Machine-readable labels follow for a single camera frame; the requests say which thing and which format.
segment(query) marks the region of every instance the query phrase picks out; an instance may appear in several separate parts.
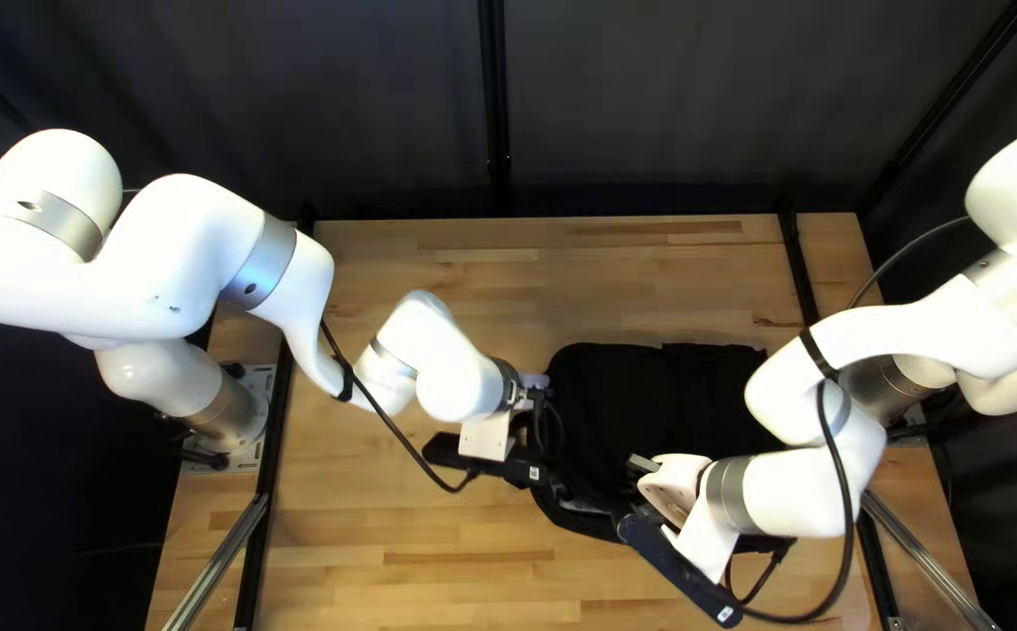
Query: metal frame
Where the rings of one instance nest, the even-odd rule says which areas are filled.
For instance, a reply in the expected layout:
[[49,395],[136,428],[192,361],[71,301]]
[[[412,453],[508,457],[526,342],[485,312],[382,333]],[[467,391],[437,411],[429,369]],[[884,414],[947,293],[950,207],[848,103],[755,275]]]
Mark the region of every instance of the metal frame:
[[874,520],[877,520],[887,533],[890,533],[897,546],[906,553],[910,559],[916,562],[917,569],[921,570],[921,575],[928,579],[929,584],[937,590],[942,599],[948,603],[952,609],[964,617],[964,620],[973,629],[979,631],[1002,631],[999,624],[991,619],[988,612],[984,612],[975,600],[972,600],[964,592],[964,588],[952,578],[944,566],[937,562],[932,552],[929,552],[921,541],[914,537],[912,532],[905,527],[902,520],[897,519],[886,503],[879,499],[872,491],[862,494],[862,509]]

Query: black backdrop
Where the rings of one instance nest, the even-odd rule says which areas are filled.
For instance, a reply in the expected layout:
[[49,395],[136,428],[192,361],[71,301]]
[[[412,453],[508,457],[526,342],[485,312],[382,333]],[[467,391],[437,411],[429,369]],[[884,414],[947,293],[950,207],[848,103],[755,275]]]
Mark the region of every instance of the black backdrop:
[[[800,210],[852,208],[1006,5],[510,2],[502,212],[751,211],[786,180]],[[0,154],[60,125],[104,144],[130,187],[189,172],[284,217],[303,203],[326,218],[488,216],[480,69],[469,0],[0,0]],[[860,218],[875,262],[961,214],[967,180],[1014,136],[1017,36]],[[917,297],[989,247],[958,232],[886,295]],[[960,477],[1002,439],[964,440]],[[175,472],[88,352],[0,327],[0,629],[138,628]],[[996,600],[1017,595],[1017,537],[988,536],[1017,506],[975,479],[958,484],[958,527],[980,595],[1017,620]],[[1007,558],[1010,583],[980,578]]]

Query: wooden table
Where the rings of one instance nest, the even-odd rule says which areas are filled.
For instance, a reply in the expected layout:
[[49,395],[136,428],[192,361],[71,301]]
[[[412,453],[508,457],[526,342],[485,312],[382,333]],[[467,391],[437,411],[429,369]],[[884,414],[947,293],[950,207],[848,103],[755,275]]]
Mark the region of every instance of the wooden table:
[[[858,223],[849,214],[802,215],[799,226],[817,302],[830,314],[871,274]],[[352,358],[412,289],[441,297],[482,351],[535,372],[575,341],[773,350],[800,328],[773,216],[320,222],[315,236],[337,261],[326,322]],[[880,301],[877,291],[871,301]],[[277,340],[265,323],[225,309],[210,351],[273,363]],[[443,428],[417,404],[396,422],[415,445]],[[889,449],[872,486],[971,593],[926,449]],[[253,490],[253,474],[179,480],[147,629],[161,629]],[[442,494],[378,419],[337,403],[300,371],[276,507],[259,629],[715,628],[635,552],[559,529],[526,492],[479,478],[461,495]],[[840,544],[801,539],[754,606],[813,606],[835,576]],[[903,614],[950,617],[896,555]],[[241,557],[198,628],[233,626]],[[764,565],[763,556],[736,559],[737,588]],[[855,556],[825,628],[878,629],[870,589]],[[747,619],[741,628],[762,625]]]

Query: black vertical pole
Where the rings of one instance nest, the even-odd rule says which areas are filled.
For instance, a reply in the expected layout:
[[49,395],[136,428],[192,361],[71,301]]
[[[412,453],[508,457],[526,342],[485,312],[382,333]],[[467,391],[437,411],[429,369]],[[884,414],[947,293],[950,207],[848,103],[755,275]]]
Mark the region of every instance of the black vertical pole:
[[[307,236],[313,236],[314,218],[317,212],[306,205],[299,213],[297,229]],[[244,570],[239,581],[239,591],[235,595],[235,631],[251,631],[254,617],[259,611],[259,592],[265,569],[266,548],[271,543],[271,522],[276,513],[276,485],[278,464],[283,457],[283,427],[286,424],[286,409],[290,404],[291,377],[294,374],[294,355],[286,338],[278,347],[276,384],[271,393],[271,411],[266,415],[266,429],[262,440],[262,461],[259,463],[259,479],[254,485],[256,498],[268,498],[266,511],[247,538],[244,556]]]
[[792,283],[796,290],[796,302],[804,326],[820,322],[820,309],[816,306],[816,294],[812,293],[812,280],[804,264],[804,251],[799,247],[799,228],[796,226],[796,211],[792,208],[792,197],[784,191],[773,200],[773,212],[781,224],[781,240],[784,241],[788,256],[788,270],[792,272]]
[[481,37],[481,81],[485,89],[489,192],[492,210],[512,208],[512,149],[508,134],[508,72],[504,62],[503,0],[477,0]]
[[[785,253],[788,256],[788,269],[792,272],[796,302],[799,303],[799,314],[800,318],[804,319],[804,326],[811,327],[820,322],[820,308],[816,304],[816,294],[812,293],[812,280],[807,275],[804,251],[800,249],[799,228],[796,223],[796,211],[793,210],[792,196],[781,191],[774,199],[773,212],[776,213],[778,222],[781,224],[781,237],[784,240]],[[894,598],[890,572],[886,568],[886,557],[882,552],[879,531],[865,512],[859,513],[858,522],[854,524],[854,529],[858,533],[866,578],[871,581],[874,604],[879,610],[882,628],[890,629],[890,620],[898,618],[897,600]]]

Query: black cable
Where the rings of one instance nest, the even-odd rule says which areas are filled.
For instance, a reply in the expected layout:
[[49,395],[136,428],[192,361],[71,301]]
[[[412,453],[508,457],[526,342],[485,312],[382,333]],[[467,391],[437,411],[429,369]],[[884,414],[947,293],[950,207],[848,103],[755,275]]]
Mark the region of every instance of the black cable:
[[733,592],[733,585],[731,585],[730,583],[730,565],[733,562],[733,558],[731,557],[730,561],[725,563],[725,571],[723,572],[723,583],[725,588],[729,589],[730,595],[734,596],[735,599],[737,599],[741,605],[743,606],[750,605],[750,603],[757,596],[757,593],[760,592],[762,590],[762,587],[765,586],[765,582],[768,581],[771,576],[773,576],[773,570],[778,568],[778,565],[781,563],[782,558],[784,558],[784,555],[781,555],[780,551],[773,552],[773,556],[769,558],[769,563],[765,567],[765,571],[762,571],[762,575],[757,578],[757,581],[754,582],[754,586],[750,588],[750,593],[739,598]]
[[898,260],[901,260],[903,255],[906,255],[911,249],[920,245],[926,239],[936,237],[945,230],[959,226],[960,223],[964,222],[971,222],[971,218],[968,217],[967,215],[964,215],[964,217],[958,217],[954,220],[951,220],[951,222],[942,223],[940,226],[937,226],[936,228],[925,232],[925,234],[918,236],[912,241],[909,241],[904,246],[902,246],[902,249],[895,251],[890,259],[887,259],[885,263],[883,263],[881,266],[879,266],[877,270],[875,270],[874,274],[871,275],[870,279],[866,279],[865,284],[862,285],[862,289],[860,289],[858,293],[854,294],[854,297],[852,297],[850,304],[847,305],[847,308],[854,308],[854,305],[858,304],[859,301],[862,300],[862,296],[865,295],[865,292],[871,291],[871,287],[873,287],[875,283],[879,282],[879,279],[882,278],[882,275],[885,274],[887,271],[889,271],[890,268],[893,267]]
[[854,518],[851,515],[851,492],[847,482],[847,471],[843,470],[843,460],[839,457],[839,448],[836,447],[836,440],[831,436],[831,427],[828,426],[828,415],[824,411],[824,385],[827,381],[820,382],[816,388],[816,412],[820,416],[820,429],[824,433],[824,442],[828,445],[828,452],[831,452],[831,461],[836,466],[836,477],[839,479],[839,491],[843,496],[843,554],[839,562],[839,574],[836,581],[831,585],[828,595],[814,609],[797,615],[778,615],[751,609],[744,603],[738,605],[738,611],[744,616],[754,617],[766,622],[776,622],[777,624],[811,624],[814,620],[824,615],[836,605],[843,587],[847,585],[847,577],[851,572],[851,559],[854,552]]
[[[333,354],[337,356],[338,363],[341,363],[343,365],[348,365],[348,360],[346,360],[345,355],[341,353],[340,347],[337,346],[337,340],[333,339],[333,334],[328,332],[328,327],[325,325],[324,321],[320,322],[320,332],[325,335],[325,340],[328,341],[328,347],[333,348]],[[407,450],[407,453],[409,453],[411,457],[415,460],[415,462],[418,465],[418,468],[423,469],[423,472],[426,473],[426,476],[430,477],[431,480],[434,480],[434,483],[442,487],[442,491],[445,491],[446,494],[458,494],[462,489],[466,487],[466,484],[468,484],[470,481],[473,481],[473,478],[476,478],[477,476],[481,475],[480,471],[475,471],[475,470],[466,471],[465,479],[461,480],[458,486],[451,486],[444,479],[442,479],[440,476],[438,476],[438,474],[436,474],[436,472],[434,472],[434,469],[431,469],[430,463],[426,461],[426,458],[423,458],[423,455],[419,453],[417,449],[415,449],[415,446],[412,445],[409,440],[407,440],[407,437],[404,436],[402,432],[400,432],[400,427],[396,426],[395,421],[392,420],[392,416],[388,416],[387,412],[385,412],[382,408],[379,407],[379,403],[375,402],[375,396],[372,396],[371,393],[368,392],[368,389],[364,387],[364,384],[360,383],[360,378],[356,377],[355,374],[352,376],[352,384],[356,385],[357,388],[360,389],[360,392],[363,393],[364,398],[367,399],[368,403],[372,406],[373,409],[375,409],[375,413],[379,414],[379,418],[383,421],[385,425],[387,425],[387,428],[392,431],[392,434],[395,435],[396,440],[400,441],[400,444],[403,445],[404,449]]]

